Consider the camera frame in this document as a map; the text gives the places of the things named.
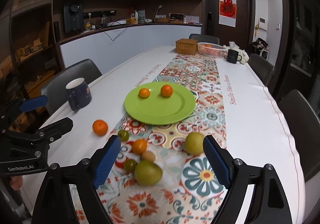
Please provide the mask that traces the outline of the person's left hand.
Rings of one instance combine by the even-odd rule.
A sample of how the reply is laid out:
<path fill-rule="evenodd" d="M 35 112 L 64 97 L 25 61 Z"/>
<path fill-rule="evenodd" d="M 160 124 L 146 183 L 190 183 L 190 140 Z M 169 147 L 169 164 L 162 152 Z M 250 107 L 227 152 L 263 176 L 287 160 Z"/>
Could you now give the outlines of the person's left hand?
<path fill-rule="evenodd" d="M 23 177 L 12 176 L 10 180 L 10 186 L 13 190 L 19 190 L 23 186 Z"/>

